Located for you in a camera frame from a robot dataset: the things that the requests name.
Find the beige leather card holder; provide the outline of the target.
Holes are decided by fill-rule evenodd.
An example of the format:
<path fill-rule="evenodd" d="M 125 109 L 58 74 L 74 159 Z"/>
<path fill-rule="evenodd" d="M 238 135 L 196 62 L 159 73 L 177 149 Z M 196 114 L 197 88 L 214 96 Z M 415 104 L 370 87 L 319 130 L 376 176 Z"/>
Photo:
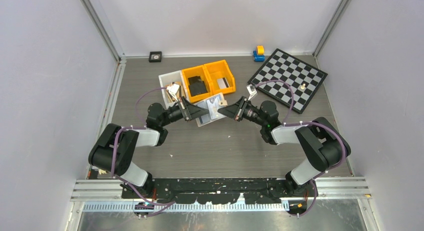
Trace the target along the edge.
<path fill-rule="evenodd" d="M 199 101 L 195 103 L 195 105 L 208 110 L 208 114 L 195 119 L 198 127 L 205 126 L 226 117 L 218 112 L 220 108 L 225 108 L 228 105 L 222 92 Z"/>

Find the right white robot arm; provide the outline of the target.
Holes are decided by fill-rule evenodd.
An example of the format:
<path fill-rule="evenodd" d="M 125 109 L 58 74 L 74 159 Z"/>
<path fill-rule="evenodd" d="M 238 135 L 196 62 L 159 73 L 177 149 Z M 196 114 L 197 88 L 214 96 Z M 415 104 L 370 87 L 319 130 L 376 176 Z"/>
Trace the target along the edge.
<path fill-rule="evenodd" d="M 351 154 L 347 141 L 324 117 L 293 124 L 279 121 L 279 112 L 273 101 L 263 101 L 256 107 L 246 97 L 218 109 L 235 121 L 248 120 L 261 127 L 262 139 L 271 145 L 299 144 L 305 160 L 289 171 L 283 184 L 288 194 L 299 196 L 311 180 L 341 165 Z"/>

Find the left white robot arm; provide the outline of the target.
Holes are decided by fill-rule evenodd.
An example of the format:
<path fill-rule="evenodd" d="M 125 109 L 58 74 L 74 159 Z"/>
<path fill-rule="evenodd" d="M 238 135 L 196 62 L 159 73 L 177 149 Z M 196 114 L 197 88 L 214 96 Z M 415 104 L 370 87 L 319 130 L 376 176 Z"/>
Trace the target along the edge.
<path fill-rule="evenodd" d="M 141 198 L 153 193 L 153 176 L 133 162 L 138 147 L 161 146 L 168 135 L 165 126 L 179 120 L 191 121 L 209 114 L 207 108 L 196 106 L 182 97 L 173 106 L 164 108 L 153 103 L 147 109 L 146 126 L 143 128 L 109 123 L 97 139 L 88 155 L 88 163 L 110 172 L 134 186 Z"/>

